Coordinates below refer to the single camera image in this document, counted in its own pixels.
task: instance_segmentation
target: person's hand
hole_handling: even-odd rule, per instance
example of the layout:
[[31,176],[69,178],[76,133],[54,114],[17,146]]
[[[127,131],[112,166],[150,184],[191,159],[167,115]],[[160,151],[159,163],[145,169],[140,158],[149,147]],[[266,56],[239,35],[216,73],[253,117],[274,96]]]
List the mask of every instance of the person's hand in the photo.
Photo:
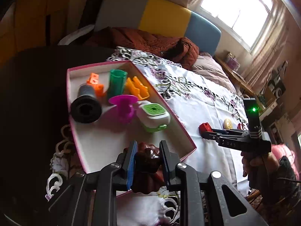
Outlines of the person's hand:
[[278,160],[271,152],[253,159],[250,159],[251,153],[242,151],[240,155],[243,157],[241,160],[243,164],[243,177],[246,177],[253,167],[265,166],[268,174],[276,171],[279,167]]

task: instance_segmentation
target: pink clothing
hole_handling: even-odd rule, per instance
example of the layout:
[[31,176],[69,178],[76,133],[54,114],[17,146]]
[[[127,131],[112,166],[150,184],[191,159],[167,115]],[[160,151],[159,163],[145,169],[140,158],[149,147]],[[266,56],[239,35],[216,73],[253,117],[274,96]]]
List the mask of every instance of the pink clothing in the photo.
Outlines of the pink clothing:
[[272,153],[276,156],[278,160],[280,160],[283,156],[286,156],[290,161],[292,169],[296,175],[296,179],[299,180],[299,173],[294,164],[295,161],[294,151],[291,151],[285,144],[279,144],[279,145],[272,144]]

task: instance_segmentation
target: yellow headboard panel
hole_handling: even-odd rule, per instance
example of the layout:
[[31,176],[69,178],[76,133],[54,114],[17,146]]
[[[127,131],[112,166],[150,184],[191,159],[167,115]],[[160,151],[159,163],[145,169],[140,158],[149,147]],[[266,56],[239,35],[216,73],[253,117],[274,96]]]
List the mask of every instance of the yellow headboard panel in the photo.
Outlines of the yellow headboard panel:
[[183,37],[191,11],[165,0],[148,0],[139,30],[169,37]]

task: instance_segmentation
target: window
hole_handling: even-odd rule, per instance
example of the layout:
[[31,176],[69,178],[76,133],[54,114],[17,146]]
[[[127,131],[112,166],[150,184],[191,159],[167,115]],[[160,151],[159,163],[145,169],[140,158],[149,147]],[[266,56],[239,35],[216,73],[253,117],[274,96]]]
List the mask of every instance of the window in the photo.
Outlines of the window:
[[270,17],[272,7],[273,0],[202,0],[198,12],[230,31],[246,49],[251,50]]

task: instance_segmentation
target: white container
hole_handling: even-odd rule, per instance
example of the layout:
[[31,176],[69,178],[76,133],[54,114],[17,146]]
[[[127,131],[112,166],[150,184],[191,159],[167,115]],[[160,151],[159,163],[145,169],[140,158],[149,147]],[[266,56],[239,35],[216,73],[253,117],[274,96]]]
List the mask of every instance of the white container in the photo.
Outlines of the white container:
[[136,109],[137,117],[149,133],[163,130],[170,123],[170,114],[160,104],[144,100],[138,101],[133,107]]

